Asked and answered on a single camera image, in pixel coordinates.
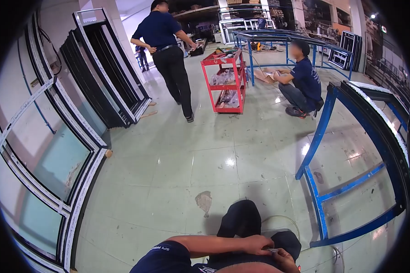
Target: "printed logo on shirt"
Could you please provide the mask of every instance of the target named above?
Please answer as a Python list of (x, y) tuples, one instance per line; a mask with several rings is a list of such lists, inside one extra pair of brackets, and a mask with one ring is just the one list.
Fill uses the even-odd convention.
[(151, 248), (150, 250), (153, 250), (153, 249), (162, 249), (162, 250), (167, 250), (167, 251), (170, 250), (170, 248), (168, 248), (168, 247), (163, 247), (163, 246), (154, 246), (154, 247)]
[(199, 270), (203, 273), (214, 273), (217, 271), (217, 269), (212, 269), (206, 266), (202, 266), (202, 268), (199, 268)]
[(315, 67), (315, 66), (313, 66), (313, 67), (311, 68), (311, 76), (313, 76), (313, 78), (314, 78), (315, 80), (317, 80), (317, 83), (320, 83), (320, 78), (319, 78), (319, 75), (317, 75), (316, 67)]

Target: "jeans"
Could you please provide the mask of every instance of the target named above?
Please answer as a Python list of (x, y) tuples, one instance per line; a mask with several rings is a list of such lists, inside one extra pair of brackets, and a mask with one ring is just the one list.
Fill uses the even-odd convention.
[[(232, 204), (228, 212), (223, 216), (222, 223), (217, 237), (233, 238), (238, 235), (242, 238), (261, 233), (261, 217), (257, 206), (251, 200), (241, 200)], [(301, 243), (296, 235), (291, 231), (277, 232), (271, 237), (275, 243), (274, 248), (283, 248), (293, 259), (299, 257), (301, 251)], [(227, 253), (211, 255), (212, 259), (218, 260), (224, 258)]]
[(302, 94), (302, 92), (294, 87), (291, 84), (278, 84), (279, 90), (285, 96), (285, 98), (290, 102), (291, 105), (297, 107), (304, 111), (305, 113), (309, 113), (314, 111), (311, 107), (307, 104), (307, 98)]
[(155, 52), (153, 63), (163, 76), (170, 95), (182, 104), (185, 117), (191, 117), (191, 90), (184, 66), (184, 52), (179, 47), (171, 47)]
[(146, 55), (140, 55), (140, 62), (141, 62), (141, 68), (144, 70), (144, 63), (146, 63), (147, 69), (149, 69), (149, 64), (147, 63), (147, 57)]

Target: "wooden shim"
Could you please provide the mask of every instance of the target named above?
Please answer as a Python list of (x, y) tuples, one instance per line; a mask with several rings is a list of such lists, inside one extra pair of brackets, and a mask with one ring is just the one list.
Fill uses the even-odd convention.
[(150, 113), (148, 113), (148, 114), (142, 115), (140, 118), (152, 116), (152, 115), (154, 115), (154, 114), (156, 114), (156, 113), (158, 113), (158, 111), (153, 111), (153, 112), (150, 112)]

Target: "red tool cart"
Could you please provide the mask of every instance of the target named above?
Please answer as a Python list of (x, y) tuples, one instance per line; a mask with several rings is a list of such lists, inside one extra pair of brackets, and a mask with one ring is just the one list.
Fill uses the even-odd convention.
[[(217, 54), (213, 52), (210, 56), (206, 57), (201, 61), (202, 70), (205, 76), (205, 81), (208, 86), (209, 97), (211, 99), (211, 103), (213, 104), (213, 110), (217, 113), (243, 113), (243, 106), (244, 106), (244, 99), (246, 95), (246, 63), (243, 61), (243, 55), (241, 54), (241, 49), (238, 51), (232, 52), (232, 57), (226, 57), (228, 52)], [(217, 74), (213, 75), (213, 77), (218, 77), (220, 75), (224, 75), (227, 73), (227, 70), (232, 68), (233, 71), (237, 71), (234, 73), (234, 81), (225, 82), (225, 83), (218, 83), (213, 85), (214, 83), (210, 84), (208, 80), (208, 76), (206, 74), (205, 66), (213, 66), (219, 65), (219, 71)], [(213, 90), (221, 90), (219, 98), (217, 101), (213, 100)], [(233, 96), (231, 100), (232, 104), (225, 104), (223, 103), (223, 99), (227, 98), (228, 96)]]

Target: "worker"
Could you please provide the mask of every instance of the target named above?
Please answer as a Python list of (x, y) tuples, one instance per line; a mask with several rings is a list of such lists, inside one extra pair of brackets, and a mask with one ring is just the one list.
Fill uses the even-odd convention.
[(149, 64), (147, 63), (146, 52), (144, 52), (146, 48), (142, 46), (136, 46), (135, 52), (140, 54), (140, 63), (141, 67), (143, 68), (142, 72), (149, 71)]
[[(142, 257), (130, 273), (300, 273), (295, 264), (301, 243), (291, 231), (260, 235), (261, 217), (250, 200), (232, 204), (217, 236), (170, 237)], [(191, 265), (191, 258), (209, 256)]]
[(287, 107), (285, 112), (293, 117), (305, 118), (314, 111), (320, 102), (323, 102), (320, 78), (316, 68), (308, 59), (310, 46), (304, 40), (297, 39), (290, 43), (290, 55), (296, 59), (292, 70), (278, 69), (281, 74), (275, 73), (273, 78), (279, 82), (278, 87), (292, 107)]
[(177, 46), (174, 34), (188, 43), (193, 50), (197, 45), (186, 35), (173, 16), (168, 13), (165, 0), (154, 0), (150, 14), (138, 25), (131, 43), (148, 49), (153, 63), (163, 76), (167, 88), (182, 111), (187, 122), (193, 122), (191, 90), (184, 66), (184, 52)]
[(267, 26), (267, 21), (264, 19), (264, 15), (260, 16), (260, 19), (258, 19), (258, 29), (265, 29)]

